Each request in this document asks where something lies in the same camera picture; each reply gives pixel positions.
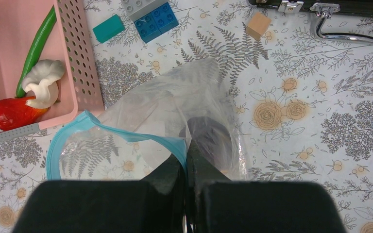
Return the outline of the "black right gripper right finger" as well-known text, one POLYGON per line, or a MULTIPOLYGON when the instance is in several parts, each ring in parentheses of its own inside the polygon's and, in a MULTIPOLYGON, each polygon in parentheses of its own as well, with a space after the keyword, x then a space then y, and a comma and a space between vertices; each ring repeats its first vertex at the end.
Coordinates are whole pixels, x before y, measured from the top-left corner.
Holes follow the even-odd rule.
POLYGON ((312 182, 232 181, 198 149, 187 153, 190 233, 343 233, 325 189, 312 182))

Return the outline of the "clear zip top bag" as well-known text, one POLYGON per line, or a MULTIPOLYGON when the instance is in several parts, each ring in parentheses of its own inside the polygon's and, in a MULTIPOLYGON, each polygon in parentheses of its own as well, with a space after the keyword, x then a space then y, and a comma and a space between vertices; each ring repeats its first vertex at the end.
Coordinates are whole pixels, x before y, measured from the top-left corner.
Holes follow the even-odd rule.
POLYGON ((139 180, 171 155, 187 166, 191 136, 179 137, 192 117, 224 125, 233 145, 233 167, 246 177, 245 149, 232 100, 214 58, 188 62, 127 92, 96 116, 83 111, 53 138, 46 158, 49 180, 139 180))

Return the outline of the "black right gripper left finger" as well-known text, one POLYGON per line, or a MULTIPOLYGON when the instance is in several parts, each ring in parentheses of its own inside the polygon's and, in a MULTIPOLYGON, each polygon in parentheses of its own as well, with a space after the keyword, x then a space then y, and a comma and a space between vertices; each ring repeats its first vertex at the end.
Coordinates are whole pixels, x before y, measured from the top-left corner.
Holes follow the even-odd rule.
POLYGON ((181 233, 185 174, 171 155, 139 181, 46 181, 16 233, 181 233))

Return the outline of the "green bean pod toy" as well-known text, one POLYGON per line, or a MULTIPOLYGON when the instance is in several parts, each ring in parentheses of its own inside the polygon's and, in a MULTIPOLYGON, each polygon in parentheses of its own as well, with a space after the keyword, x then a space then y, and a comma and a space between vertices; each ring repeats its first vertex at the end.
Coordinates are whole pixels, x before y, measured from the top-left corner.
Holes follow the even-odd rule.
POLYGON ((34 40, 26 56, 24 66, 22 69, 22 73, 20 75, 20 79, 18 81, 16 92, 15 92, 16 98, 22 98, 26 95, 26 92, 22 88, 22 81, 24 80, 26 75, 31 71, 33 66, 35 66, 36 63, 38 62, 38 59, 40 58, 40 55, 43 51, 46 41, 48 40, 52 32, 52 29, 55 26, 56 21, 57 19, 56 19, 55 7, 52 6, 50 11, 46 15, 45 19, 41 23, 38 31, 36 32, 34 40))

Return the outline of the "white mushroom toy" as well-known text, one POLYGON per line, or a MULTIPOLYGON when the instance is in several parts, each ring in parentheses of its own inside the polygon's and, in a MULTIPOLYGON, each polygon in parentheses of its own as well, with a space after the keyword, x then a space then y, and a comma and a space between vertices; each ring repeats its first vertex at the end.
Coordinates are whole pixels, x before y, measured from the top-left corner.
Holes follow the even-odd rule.
POLYGON ((65 74, 65 66, 60 60, 40 60, 23 79, 22 89, 33 92, 34 99, 26 105, 35 109, 51 107, 59 96, 57 81, 65 74))

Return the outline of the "red pepper toy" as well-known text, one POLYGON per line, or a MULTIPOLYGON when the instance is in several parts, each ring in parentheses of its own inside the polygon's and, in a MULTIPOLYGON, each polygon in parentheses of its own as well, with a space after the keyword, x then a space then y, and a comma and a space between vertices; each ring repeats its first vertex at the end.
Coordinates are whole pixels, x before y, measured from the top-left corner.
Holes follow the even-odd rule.
POLYGON ((48 108, 38 109, 26 105, 35 97, 8 98, 0 100, 0 129, 9 131, 34 124, 48 108))

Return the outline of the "dark mangosteen toy fruit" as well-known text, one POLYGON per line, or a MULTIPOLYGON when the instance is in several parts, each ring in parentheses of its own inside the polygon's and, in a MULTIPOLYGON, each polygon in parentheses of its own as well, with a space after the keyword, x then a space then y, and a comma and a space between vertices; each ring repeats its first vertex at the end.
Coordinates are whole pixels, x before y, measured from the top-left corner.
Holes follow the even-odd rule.
POLYGON ((233 145, 230 133, 221 123, 207 116, 192 117, 178 136, 191 136, 188 153, 206 159, 218 170, 233 167, 233 145))

